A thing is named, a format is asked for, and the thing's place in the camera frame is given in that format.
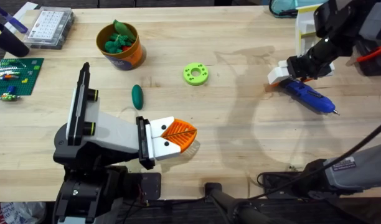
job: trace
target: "lego baseplate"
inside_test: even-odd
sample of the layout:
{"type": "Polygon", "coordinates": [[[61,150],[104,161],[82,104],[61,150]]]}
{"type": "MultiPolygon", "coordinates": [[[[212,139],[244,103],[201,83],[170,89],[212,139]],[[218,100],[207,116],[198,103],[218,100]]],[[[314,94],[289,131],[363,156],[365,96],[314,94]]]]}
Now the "lego baseplate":
{"type": "Polygon", "coordinates": [[[0,79],[0,95],[8,86],[16,86],[15,95],[31,95],[43,62],[43,58],[2,59],[0,77],[11,74],[19,78],[0,79]]]}

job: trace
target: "blue glue gun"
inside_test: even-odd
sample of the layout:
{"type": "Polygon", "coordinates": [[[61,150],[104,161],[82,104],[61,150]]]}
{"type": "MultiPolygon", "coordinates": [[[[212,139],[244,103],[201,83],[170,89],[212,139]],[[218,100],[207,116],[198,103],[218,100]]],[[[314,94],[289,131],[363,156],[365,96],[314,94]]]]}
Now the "blue glue gun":
{"type": "Polygon", "coordinates": [[[304,84],[299,80],[286,79],[279,83],[279,86],[284,88],[289,94],[299,98],[312,108],[322,113],[335,113],[340,115],[336,111],[336,106],[332,101],[313,90],[309,85],[304,84]]]}

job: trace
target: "blue pen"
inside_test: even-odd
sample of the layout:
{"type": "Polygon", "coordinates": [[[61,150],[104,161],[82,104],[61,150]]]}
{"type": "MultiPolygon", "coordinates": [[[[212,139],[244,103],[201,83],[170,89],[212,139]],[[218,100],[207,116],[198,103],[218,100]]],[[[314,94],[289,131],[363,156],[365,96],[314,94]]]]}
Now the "blue pen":
{"type": "Polygon", "coordinates": [[[21,22],[19,22],[15,17],[8,14],[8,12],[4,11],[0,8],[0,14],[8,21],[8,23],[12,24],[19,32],[25,34],[27,32],[27,27],[24,26],[21,22]]]}
{"type": "Polygon", "coordinates": [[[334,106],[329,98],[323,96],[322,94],[313,90],[309,85],[306,85],[299,80],[292,80],[288,78],[280,82],[279,86],[287,90],[289,94],[299,98],[317,111],[340,115],[339,112],[336,111],[336,106],[334,106]]]}

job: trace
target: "clear plastic box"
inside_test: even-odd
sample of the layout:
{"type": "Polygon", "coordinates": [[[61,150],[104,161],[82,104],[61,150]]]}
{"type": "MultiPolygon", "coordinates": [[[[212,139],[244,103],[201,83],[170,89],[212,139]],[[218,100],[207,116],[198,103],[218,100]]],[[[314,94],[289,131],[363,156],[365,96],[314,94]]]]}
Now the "clear plastic box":
{"type": "Polygon", "coordinates": [[[74,23],[74,13],[66,7],[41,7],[23,43],[37,49],[61,49],[74,23]]]}

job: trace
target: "wooden table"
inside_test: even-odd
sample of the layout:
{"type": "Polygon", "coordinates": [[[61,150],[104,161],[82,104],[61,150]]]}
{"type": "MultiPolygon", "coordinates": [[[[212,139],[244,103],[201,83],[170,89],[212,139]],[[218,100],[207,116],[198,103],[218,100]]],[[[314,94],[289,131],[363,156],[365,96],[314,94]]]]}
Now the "wooden table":
{"type": "MultiPolygon", "coordinates": [[[[328,96],[341,116],[321,115],[288,95],[269,90],[267,74],[294,55],[294,19],[275,19],[265,7],[76,9],[77,20],[62,50],[34,50],[45,58],[31,96],[0,101],[0,201],[55,200],[64,169],[52,160],[54,136],[67,122],[72,90],[84,62],[101,110],[135,122],[166,116],[198,128],[195,144],[161,161],[161,198],[198,198],[206,182],[220,182],[233,197],[262,193],[263,171],[302,168],[350,149],[381,123],[381,77],[364,77],[346,58],[336,74],[309,84],[328,96]],[[134,25],[147,50],[139,68],[122,72],[95,45],[114,19],[134,25]],[[202,86],[190,86],[182,69],[209,68],[202,86]],[[132,109],[131,89],[143,87],[142,111],[132,109]]],[[[37,11],[29,11],[28,26],[37,11]]],[[[381,143],[381,135],[369,146],[381,143]]],[[[137,161],[127,163],[137,172],[137,161]]],[[[381,189],[363,196],[381,196],[381,189]]]]}

